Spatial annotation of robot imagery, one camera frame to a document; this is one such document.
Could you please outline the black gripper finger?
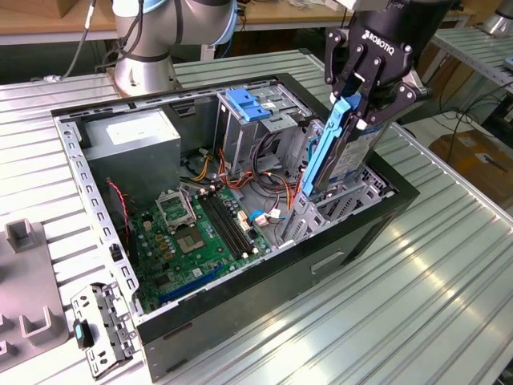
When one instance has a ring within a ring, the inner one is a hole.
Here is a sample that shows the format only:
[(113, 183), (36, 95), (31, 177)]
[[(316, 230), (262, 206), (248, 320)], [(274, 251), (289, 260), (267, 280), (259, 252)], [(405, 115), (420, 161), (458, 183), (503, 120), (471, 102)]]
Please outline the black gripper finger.
[(364, 28), (328, 28), (325, 40), (325, 82), (331, 86), (335, 99), (360, 93), (367, 98), (365, 81), (357, 76), (367, 48), (363, 42)]
[(362, 84), (360, 103), (355, 110), (358, 129), (373, 128), (397, 119), (431, 96), (431, 89), (419, 77), (414, 65), (408, 71), (397, 73), (385, 80), (385, 70), (390, 65), (377, 57), (370, 70), (370, 77)]

